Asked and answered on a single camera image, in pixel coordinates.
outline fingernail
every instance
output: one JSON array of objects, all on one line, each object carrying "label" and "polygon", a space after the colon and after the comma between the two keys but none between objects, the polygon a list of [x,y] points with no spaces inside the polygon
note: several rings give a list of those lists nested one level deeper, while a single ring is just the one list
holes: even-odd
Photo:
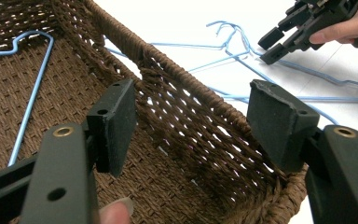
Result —
[{"label": "fingernail", "polygon": [[324,33],[315,33],[310,36],[310,43],[322,44],[325,42]]},{"label": "fingernail", "polygon": [[124,205],[126,205],[127,210],[129,210],[130,216],[132,216],[132,214],[133,214],[133,201],[131,200],[131,198],[129,198],[129,197],[122,198],[122,199],[116,200],[116,201],[114,201],[112,203],[123,203]]},{"label": "fingernail", "polygon": [[110,203],[110,204],[107,204],[105,207],[101,208],[100,209],[100,213],[103,213],[103,211],[108,208],[110,205],[112,204],[115,204],[115,203],[121,203],[121,204],[124,204],[124,206],[126,206],[128,212],[129,212],[129,215],[132,216],[133,214],[133,201],[131,200],[131,198],[122,198],[122,199],[118,199],[118,200],[115,200],[114,202]]}]

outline clamp jaw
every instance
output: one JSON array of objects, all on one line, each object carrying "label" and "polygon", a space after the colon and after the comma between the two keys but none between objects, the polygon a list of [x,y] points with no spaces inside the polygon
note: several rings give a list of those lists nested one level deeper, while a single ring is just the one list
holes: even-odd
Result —
[{"label": "clamp jaw", "polygon": [[247,119],[262,149],[286,173],[309,166],[314,223],[358,223],[358,131],[320,130],[319,114],[280,86],[254,80],[251,87]]},{"label": "clamp jaw", "polygon": [[[267,52],[260,57],[266,64],[273,64],[289,52],[319,49],[323,44],[311,44],[310,36],[323,28],[352,18],[358,9],[358,0],[296,0],[286,11],[286,18],[278,23],[258,42]],[[297,30],[283,44],[277,44],[283,32]],[[352,44],[358,48],[358,38]]]}]

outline bolt hole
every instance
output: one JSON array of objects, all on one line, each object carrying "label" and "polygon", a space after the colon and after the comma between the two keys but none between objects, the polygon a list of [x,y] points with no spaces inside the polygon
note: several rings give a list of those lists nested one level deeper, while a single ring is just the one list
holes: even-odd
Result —
[{"label": "bolt hole", "polygon": [[351,132],[350,131],[348,131],[348,130],[344,130],[344,129],[340,129],[340,130],[338,130],[340,133],[343,133],[343,134],[351,134]]},{"label": "bolt hole", "polygon": [[48,194],[48,200],[51,202],[56,202],[61,199],[66,193],[66,190],[63,188],[58,188],[53,190]]},{"label": "bolt hole", "polygon": [[60,134],[60,135],[65,135],[65,134],[68,134],[69,132],[71,132],[71,130],[69,130],[69,129],[59,129],[58,131],[57,131],[57,133],[58,134]]},{"label": "bolt hole", "polygon": [[97,113],[98,113],[99,115],[104,115],[104,114],[107,114],[107,110],[105,110],[105,109],[98,110]]}]

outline brown wicker basket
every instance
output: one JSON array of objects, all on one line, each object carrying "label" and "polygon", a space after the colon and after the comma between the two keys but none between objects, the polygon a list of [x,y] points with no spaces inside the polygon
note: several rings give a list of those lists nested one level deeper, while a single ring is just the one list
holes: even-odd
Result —
[{"label": "brown wicker basket", "polygon": [[[246,117],[91,0],[0,0],[0,50],[28,30],[54,49],[19,159],[45,130],[80,123],[106,86],[132,78],[138,126],[120,178],[97,174],[100,206],[129,196],[133,223],[287,223],[306,195],[304,172],[285,175],[251,134]],[[140,70],[104,48],[108,37]],[[0,169],[21,124],[46,38],[0,57]]]}]

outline metal rivet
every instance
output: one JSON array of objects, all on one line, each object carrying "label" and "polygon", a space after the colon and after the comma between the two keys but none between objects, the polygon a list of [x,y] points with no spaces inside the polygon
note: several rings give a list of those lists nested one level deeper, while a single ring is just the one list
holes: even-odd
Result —
[{"label": "metal rivet", "polygon": [[347,129],[347,128],[335,128],[334,132],[336,134],[339,134],[343,137],[347,137],[347,138],[355,138],[356,137],[356,133],[354,131],[352,131],[351,129]]},{"label": "metal rivet", "polygon": [[62,127],[57,129],[53,135],[56,137],[65,137],[71,134],[75,129],[73,127]]}]

